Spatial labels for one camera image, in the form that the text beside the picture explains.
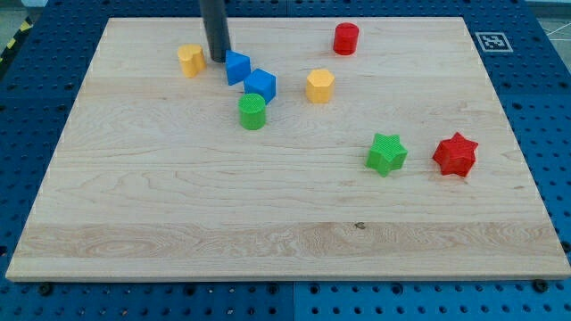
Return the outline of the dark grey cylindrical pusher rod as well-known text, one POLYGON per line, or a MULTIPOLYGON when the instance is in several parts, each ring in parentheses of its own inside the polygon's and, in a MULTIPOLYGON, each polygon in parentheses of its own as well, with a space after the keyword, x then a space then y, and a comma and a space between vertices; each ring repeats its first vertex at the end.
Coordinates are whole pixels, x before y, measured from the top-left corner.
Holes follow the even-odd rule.
POLYGON ((211 59, 225 62, 231 49, 226 3, 224 0, 199 0, 211 59))

